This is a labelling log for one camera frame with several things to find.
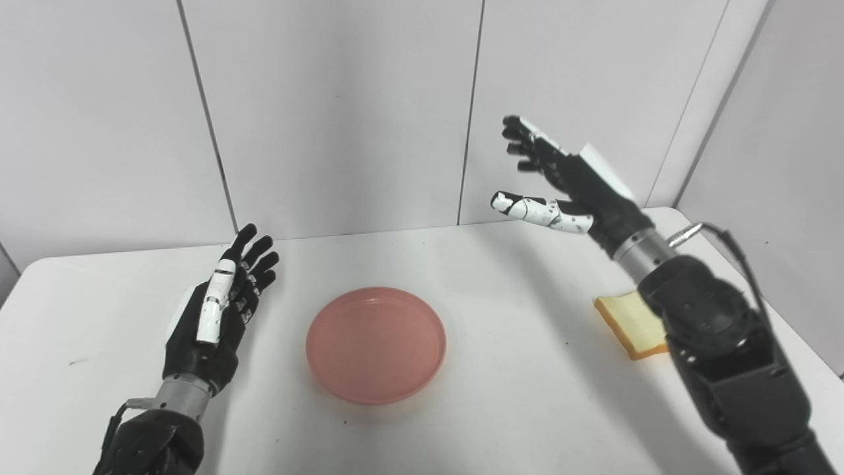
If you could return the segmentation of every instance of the robotic finger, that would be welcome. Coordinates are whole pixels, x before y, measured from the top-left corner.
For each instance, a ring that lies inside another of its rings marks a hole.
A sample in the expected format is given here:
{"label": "robotic finger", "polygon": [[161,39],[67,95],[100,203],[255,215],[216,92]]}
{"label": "robotic finger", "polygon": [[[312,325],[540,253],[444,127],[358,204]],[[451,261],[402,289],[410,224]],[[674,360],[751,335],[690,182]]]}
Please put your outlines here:
{"label": "robotic finger", "polygon": [[499,191],[490,204],[501,214],[557,231],[583,234],[594,223],[591,214],[570,201]]}

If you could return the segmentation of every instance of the black cable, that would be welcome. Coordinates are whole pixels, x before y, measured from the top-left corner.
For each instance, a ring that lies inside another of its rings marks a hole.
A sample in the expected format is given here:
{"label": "black cable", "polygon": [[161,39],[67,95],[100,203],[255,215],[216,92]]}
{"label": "black cable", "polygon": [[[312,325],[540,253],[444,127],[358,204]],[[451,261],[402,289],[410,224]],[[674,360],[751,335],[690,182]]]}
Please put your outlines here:
{"label": "black cable", "polygon": [[108,427],[105,429],[105,437],[103,437],[103,445],[100,449],[100,460],[97,462],[97,466],[94,468],[94,475],[100,473],[100,467],[102,466],[103,459],[106,458],[106,451],[111,446],[111,442],[114,440],[115,434],[117,434],[117,428],[120,427],[120,422],[123,420],[123,413],[126,412],[128,409],[126,403],[124,402],[120,409],[117,409],[117,412],[108,420]]}
{"label": "black cable", "polygon": [[742,273],[744,273],[744,278],[747,279],[747,283],[750,285],[750,291],[753,293],[756,306],[759,308],[759,314],[767,322],[768,311],[765,308],[765,303],[762,301],[762,291],[759,289],[759,283],[756,281],[756,276],[750,268],[750,263],[747,261],[747,256],[744,254],[741,246],[739,246],[739,242],[735,240],[735,237],[733,237],[733,234],[728,229],[721,229],[710,222],[702,222],[701,227],[714,233],[727,246],[730,254],[738,261],[738,265],[741,266]]}

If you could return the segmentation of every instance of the robotic hand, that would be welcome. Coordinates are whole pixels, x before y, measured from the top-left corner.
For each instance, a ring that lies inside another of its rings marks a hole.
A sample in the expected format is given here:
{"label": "robotic hand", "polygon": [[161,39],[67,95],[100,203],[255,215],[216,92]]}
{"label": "robotic hand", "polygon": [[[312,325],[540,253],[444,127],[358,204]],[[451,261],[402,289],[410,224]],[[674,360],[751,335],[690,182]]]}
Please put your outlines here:
{"label": "robotic hand", "polygon": [[[497,192],[492,207],[552,229],[588,233],[627,272],[665,326],[681,379],[706,426],[727,441],[746,474],[831,475],[835,471],[809,428],[809,399],[776,340],[758,286],[729,232],[703,223],[672,238],[657,233],[633,193],[600,154],[562,150],[531,123],[504,118],[507,152],[527,157],[522,172],[542,173],[568,200]],[[756,297],[742,293],[673,247],[705,227],[736,254]]]}
{"label": "robotic hand", "polygon": [[[196,286],[177,311],[167,341],[163,383],[153,398],[128,400],[111,418],[94,475],[192,475],[204,456],[199,423],[212,397],[237,370],[237,348],[273,281],[273,239],[258,239],[249,224],[237,233],[208,281]],[[127,409],[145,412],[121,424]]]}

